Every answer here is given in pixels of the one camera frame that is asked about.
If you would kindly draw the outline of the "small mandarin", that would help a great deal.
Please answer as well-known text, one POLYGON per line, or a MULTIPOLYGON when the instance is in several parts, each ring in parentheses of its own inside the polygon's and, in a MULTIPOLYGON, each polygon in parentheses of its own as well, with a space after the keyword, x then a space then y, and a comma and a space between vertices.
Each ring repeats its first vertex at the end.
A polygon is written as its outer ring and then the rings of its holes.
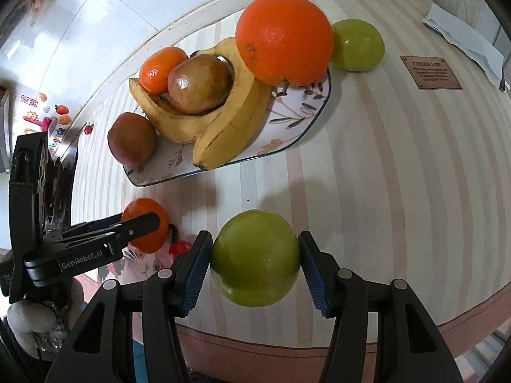
POLYGON ((157 214, 160 218, 160 225, 156 232, 146 234, 140 239, 134 239, 130 242, 132 247, 143 254, 155 253, 164 245, 170 223, 164 208, 152 198, 142 197, 131 201, 126 206, 120 219, 123 222, 147 213, 157 214))
POLYGON ((140 67, 140 85, 149 93, 160 95, 167 92, 167 79, 174 67, 188 59, 187 53, 177 47, 158 50, 140 67))

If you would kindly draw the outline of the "brown kiwi-like fruit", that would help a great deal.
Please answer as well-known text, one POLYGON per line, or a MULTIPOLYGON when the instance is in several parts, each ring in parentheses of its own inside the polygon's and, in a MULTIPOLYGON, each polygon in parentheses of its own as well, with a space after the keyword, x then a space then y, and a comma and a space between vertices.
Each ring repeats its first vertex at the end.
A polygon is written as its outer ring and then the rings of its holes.
POLYGON ((107 133, 113 157, 122 165, 136 167, 145 163, 158 146, 158 134, 145 117, 123 112, 107 133))

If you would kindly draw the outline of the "red apple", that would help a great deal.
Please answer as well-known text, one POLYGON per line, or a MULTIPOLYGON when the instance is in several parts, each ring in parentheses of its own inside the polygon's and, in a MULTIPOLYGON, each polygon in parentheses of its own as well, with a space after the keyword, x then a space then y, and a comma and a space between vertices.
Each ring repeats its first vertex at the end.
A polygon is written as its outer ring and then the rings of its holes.
POLYGON ((196 55, 174 67, 167 87, 170 103, 182 114, 203 115, 230 94, 233 84, 228 67, 213 55, 196 55))

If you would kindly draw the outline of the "floral white ceramic plate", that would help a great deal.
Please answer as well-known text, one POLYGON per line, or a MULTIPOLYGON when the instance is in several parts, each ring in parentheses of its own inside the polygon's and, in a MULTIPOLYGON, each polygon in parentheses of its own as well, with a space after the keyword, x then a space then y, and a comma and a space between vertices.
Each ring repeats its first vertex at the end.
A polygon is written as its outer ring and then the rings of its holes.
MULTIPOLYGON (((222 124, 224 137, 218 152, 231 145, 238 153, 223 165, 231 165, 286 150, 300 141, 325 109, 332 91, 331 73, 326 72, 309 86, 290 88, 287 94, 271 98, 261 119, 244 113, 233 125, 222 124)), ((203 170, 192 159, 193 144, 176 144, 161 136, 153 156, 139 167, 125 167, 128 180, 136 187, 148 187, 203 170)))

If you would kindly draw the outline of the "left yellow banana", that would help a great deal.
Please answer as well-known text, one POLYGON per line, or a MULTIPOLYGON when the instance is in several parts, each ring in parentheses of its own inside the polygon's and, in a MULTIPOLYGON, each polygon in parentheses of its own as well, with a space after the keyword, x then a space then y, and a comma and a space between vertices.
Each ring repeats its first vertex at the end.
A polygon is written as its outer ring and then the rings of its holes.
POLYGON ((176 144, 195 142, 221 112, 221 108, 218 108, 205 115, 185 115, 179 113, 169 101, 148 94, 146 89, 140 85, 138 78, 130 78, 128 85, 134 100, 155 129, 166 139, 176 144))

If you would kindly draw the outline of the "green apple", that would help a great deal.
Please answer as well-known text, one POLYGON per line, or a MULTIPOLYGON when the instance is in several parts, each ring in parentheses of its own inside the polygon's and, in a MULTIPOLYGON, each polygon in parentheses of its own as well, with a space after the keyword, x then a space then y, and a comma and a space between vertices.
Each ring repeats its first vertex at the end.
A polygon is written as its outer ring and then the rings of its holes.
POLYGON ((350 18, 332 25, 334 47, 331 62, 348 72, 366 72, 385 57, 379 31, 366 21, 350 18))
POLYGON ((212 247, 210 270, 220 292, 234 304, 266 307, 293 288, 300 248, 279 214, 252 209, 232 217, 212 247))

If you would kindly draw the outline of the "striped table cloth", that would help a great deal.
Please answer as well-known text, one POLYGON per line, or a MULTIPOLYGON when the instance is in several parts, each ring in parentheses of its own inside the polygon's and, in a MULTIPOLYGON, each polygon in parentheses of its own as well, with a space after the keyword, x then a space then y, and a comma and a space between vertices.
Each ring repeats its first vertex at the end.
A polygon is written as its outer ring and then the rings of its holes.
POLYGON ((251 208, 308 230, 341 266, 381 283, 403 278, 453 355, 510 315, 510 100, 461 50, 423 24, 431 0, 310 0, 332 21, 372 23, 384 60, 370 73, 331 72, 330 100, 293 147, 138 189, 106 134, 133 108, 120 87, 80 138, 73 222, 148 196, 184 237, 217 233, 251 208), (420 90, 401 56, 443 57, 462 90, 420 90))

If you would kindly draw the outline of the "large orange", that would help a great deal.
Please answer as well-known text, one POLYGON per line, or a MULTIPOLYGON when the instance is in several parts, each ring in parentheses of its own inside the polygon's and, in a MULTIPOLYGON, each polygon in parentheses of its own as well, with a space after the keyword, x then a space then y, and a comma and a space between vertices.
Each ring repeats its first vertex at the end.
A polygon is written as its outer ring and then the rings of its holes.
POLYGON ((255 0, 236 24, 236 46, 255 77, 270 86, 307 86, 326 72, 331 23, 308 0, 255 0))

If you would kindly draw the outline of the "brown label patch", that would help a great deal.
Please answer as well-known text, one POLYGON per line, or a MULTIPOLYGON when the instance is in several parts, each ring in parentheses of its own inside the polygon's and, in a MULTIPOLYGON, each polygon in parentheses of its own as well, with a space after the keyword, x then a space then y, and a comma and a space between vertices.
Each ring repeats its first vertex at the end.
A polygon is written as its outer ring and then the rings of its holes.
POLYGON ((420 90, 462 90, 460 81, 443 57, 401 56, 404 66, 420 90))

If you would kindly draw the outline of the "colourful fruit sticker sheet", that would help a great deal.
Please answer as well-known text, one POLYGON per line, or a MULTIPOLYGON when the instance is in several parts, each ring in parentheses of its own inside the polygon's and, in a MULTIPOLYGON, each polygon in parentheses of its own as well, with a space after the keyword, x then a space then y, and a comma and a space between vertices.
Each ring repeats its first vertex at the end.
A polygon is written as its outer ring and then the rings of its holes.
POLYGON ((46 94, 20 94, 17 105, 22 108, 23 135, 46 132, 49 136, 49 149, 55 152, 67 134, 73 119, 68 106, 52 105, 46 94))

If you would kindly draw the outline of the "right yellow banana bunch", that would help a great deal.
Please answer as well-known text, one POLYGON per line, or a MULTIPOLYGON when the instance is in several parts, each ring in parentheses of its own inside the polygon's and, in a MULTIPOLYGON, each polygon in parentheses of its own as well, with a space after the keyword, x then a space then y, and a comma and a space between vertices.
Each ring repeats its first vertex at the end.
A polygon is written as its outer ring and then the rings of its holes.
POLYGON ((234 71, 233 85, 221 112, 197 138, 192 151, 193 165, 210 170, 230 162, 244 150, 262 124, 273 88, 248 70, 233 37, 203 53, 222 56, 234 71))

